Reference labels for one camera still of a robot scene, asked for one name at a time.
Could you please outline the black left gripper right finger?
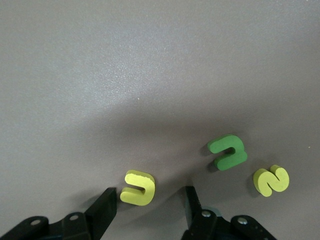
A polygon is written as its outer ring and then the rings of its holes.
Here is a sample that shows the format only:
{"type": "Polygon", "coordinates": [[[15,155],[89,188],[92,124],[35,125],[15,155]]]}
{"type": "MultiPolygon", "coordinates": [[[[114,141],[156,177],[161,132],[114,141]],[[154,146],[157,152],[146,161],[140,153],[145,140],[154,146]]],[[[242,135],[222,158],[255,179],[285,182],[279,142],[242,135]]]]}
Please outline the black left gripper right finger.
{"type": "Polygon", "coordinates": [[[194,186],[185,186],[185,215],[188,229],[183,240],[274,240],[275,237],[249,215],[225,220],[214,208],[203,208],[194,186]]]}

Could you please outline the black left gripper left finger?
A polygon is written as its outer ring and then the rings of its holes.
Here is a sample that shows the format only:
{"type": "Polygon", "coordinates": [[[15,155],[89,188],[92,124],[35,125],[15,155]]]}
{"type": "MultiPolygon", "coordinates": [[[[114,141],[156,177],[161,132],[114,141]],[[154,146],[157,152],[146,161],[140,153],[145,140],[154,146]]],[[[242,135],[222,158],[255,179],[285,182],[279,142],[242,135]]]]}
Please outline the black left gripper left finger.
{"type": "Polygon", "coordinates": [[[2,240],[100,240],[117,214],[117,189],[107,188],[85,212],[50,223],[45,216],[24,219],[2,240]]]}

